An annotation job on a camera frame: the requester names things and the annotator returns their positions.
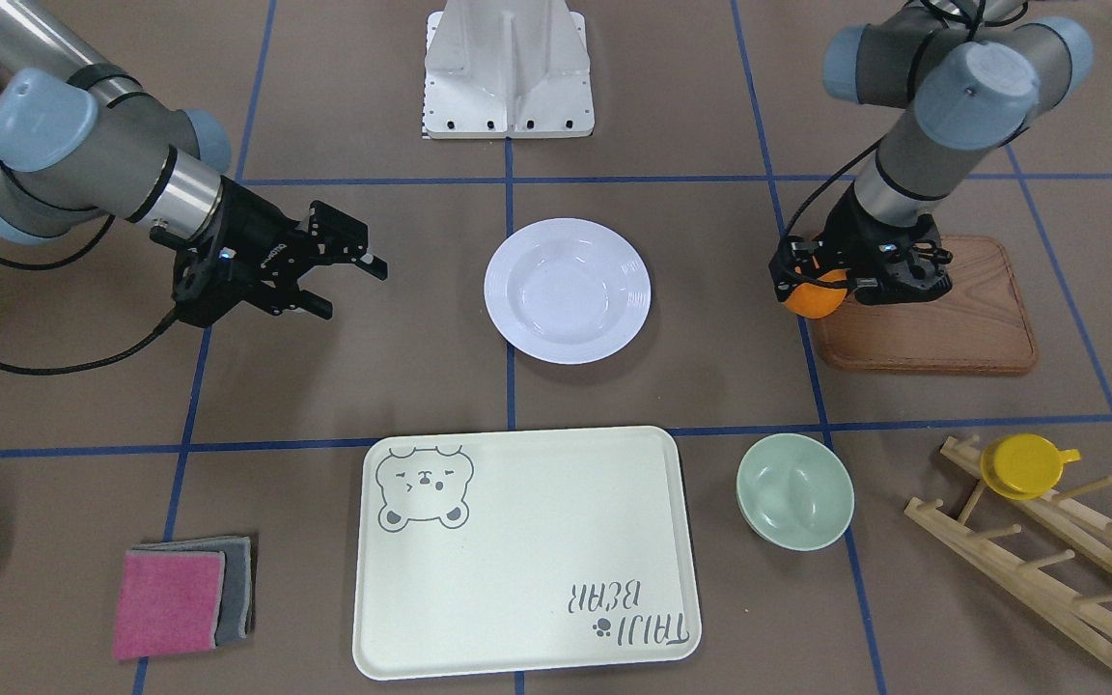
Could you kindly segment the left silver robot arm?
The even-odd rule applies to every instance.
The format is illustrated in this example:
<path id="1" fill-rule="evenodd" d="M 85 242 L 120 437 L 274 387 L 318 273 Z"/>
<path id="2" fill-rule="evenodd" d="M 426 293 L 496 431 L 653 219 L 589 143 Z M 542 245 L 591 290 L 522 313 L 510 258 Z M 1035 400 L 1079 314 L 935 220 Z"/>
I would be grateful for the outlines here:
<path id="1" fill-rule="evenodd" d="M 1093 69 L 1086 28 L 1060 16 L 1023 22 L 1023 13 L 1020 1 L 907 1 L 831 40 L 825 91 L 902 115 L 848 163 L 855 178 L 821 232 L 781 238 L 770 276 L 791 312 L 820 320 L 848 296 L 892 305 L 952 290 L 953 255 L 932 212 Z"/>

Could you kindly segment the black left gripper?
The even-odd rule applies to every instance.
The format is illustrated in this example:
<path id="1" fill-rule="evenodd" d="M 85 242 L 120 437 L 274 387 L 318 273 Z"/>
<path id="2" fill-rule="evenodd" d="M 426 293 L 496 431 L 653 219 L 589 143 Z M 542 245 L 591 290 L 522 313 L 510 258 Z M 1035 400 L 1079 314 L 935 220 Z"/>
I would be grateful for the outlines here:
<path id="1" fill-rule="evenodd" d="M 941 245 L 932 216 L 921 214 L 910 226 L 882 224 L 856 201 L 855 186 L 830 211 L 817 244 L 818 280 L 830 282 L 833 271 L 847 274 L 857 302 L 932 302 L 953 288 L 946 268 L 953 254 Z M 790 308 L 817 308 L 818 289 L 800 280 L 803 274 L 800 257 L 772 257 L 777 299 Z"/>

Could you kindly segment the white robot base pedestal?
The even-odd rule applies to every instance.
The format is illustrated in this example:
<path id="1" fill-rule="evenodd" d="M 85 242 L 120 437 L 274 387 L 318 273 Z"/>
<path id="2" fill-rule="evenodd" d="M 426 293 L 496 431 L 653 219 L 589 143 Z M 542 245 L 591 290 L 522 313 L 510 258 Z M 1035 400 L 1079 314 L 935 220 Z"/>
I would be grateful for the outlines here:
<path id="1" fill-rule="evenodd" d="M 427 17 L 425 48 L 431 140 L 595 131 L 586 19 L 565 1 L 449 1 Z"/>

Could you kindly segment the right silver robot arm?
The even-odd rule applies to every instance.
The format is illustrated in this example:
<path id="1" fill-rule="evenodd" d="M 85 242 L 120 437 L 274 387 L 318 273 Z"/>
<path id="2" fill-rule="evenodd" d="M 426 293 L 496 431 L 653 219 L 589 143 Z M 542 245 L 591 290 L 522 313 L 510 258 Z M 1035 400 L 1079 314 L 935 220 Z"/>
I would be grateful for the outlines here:
<path id="1" fill-rule="evenodd" d="M 169 109 L 34 1 L 0 1 L 0 237 L 41 244 L 112 215 L 173 249 L 173 317 L 208 328 L 236 305 L 310 312 L 315 265 L 384 280 L 366 224 L 321 201 L 288 217 L 229 177 L 231 149 L 208 111 Z"/>

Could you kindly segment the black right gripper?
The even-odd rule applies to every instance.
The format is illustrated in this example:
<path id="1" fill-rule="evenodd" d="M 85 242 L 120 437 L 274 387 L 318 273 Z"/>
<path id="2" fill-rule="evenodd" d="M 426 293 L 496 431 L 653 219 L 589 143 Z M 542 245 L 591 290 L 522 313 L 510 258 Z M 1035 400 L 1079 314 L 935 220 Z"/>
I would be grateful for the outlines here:
<path id="1" fill-rule="evenodd" d="M 150 238 L 176 252 L 173 317 L 195 328 L 208 328 L 239 302 L 272 316 L 300 311 L 331 320 L 332 302 L 297 285 L 317 265 L 351 264 L 376 280 L 388 278 L 387 261 L 368 249 L 367 224 L 322 201 L 291 219 L 232 181 L 224 181 L 202 232 L 181 240 L 153 224 Z"/>

